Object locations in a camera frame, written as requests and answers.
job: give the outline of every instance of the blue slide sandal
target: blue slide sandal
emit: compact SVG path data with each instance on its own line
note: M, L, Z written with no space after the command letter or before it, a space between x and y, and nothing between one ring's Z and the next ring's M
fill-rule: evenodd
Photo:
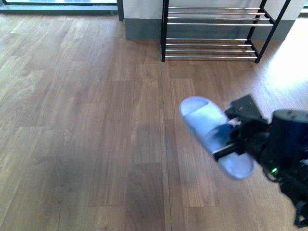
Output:
M195 96L185 99L179 111L190 133L212 157L214 151L227 146L234 125L216 104ZM230 178L243 180L254 172L255 161L247 153L232 153L220 158L218 166Z

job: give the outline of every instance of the rack leg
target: rack leg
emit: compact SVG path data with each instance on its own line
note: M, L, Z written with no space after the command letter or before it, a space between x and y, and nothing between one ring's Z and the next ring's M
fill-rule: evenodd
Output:
M168 23L169 0L163 2L162 30L160 45L162 49L162 62L166 60L166 42L167 42L167 23Z
M280 11L280 13L279 13L279 15L278 15L278 17L277 17L277 20L275 21L275 24L274 24L273 28L271 29L271 31L270 31L270 33L269 33L269 36L268 36L268 38L266 39L266 41L265 41L265 43L264 43L264 45L263 45L263 47L262 47L262 50L260 51L260 54L259 54L258 58L257 58L256 61L255 61L256 64L258 64L258 63L260 62L260 60L261 60L261 58L262 58L262 56L263 56L263 54L264 54L266 48L267 48L268 45L269 45L270 40L271 40L271 38L273 37L273 35L274 35L274 33L275 33L275 30L277 29L277 26L278 26L279 22L281 21L282 16L284 15L284 13L285 13L285 11L286 11L288 5L290 4L290 2L291 2L291 0L286 0L286 1L285 1L284 5L283 5L283 7L282 7L282 10Z

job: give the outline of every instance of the white wall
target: white wall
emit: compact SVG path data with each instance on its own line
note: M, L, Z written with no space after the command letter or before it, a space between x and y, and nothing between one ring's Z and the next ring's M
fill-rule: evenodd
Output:
M283 19L295 20L307 0L292 0ZM170 0L170 6L258 7L261 0ZM268 0L265 9L277 18L285 0ZM123 0L125 18L161 19L163 0Z

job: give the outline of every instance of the gray baseboard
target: gray baseboard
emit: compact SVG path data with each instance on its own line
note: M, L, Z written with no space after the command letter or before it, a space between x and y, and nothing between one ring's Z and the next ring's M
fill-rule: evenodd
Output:
M4 5L0 13L7 14L43 14L43 15L115 15L117 6L73 6L73 5Z
M295 20L281 20L273 40L284 40L289 33ZM160 39L161 20L160 19L125 19L126 39ZM169 26L169 38L190 38L190 39L243 39L248 35L250 27L233 26ZM255 40L265 40L271 27L257 27L253 36Z

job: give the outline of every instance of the metal shoe rack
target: metal shoe rack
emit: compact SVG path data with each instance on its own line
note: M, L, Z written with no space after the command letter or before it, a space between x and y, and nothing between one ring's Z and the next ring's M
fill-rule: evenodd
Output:
M277 19L274 20L264 9L267 0L262 0L260 6L255 8L173 7L169 6L169 0L163 0L160 40L162 62L166 59L214 59L254 60L255 63L259 63L290 1L285 1ZM195 17L187 15L211 15L213 17L206 16L206 18L202 18L201 22L198 22ZM250 31L246 38L238 39L168 38L168 26L247 26L250 27ZM271 27L260 52L251 41L256 27Z

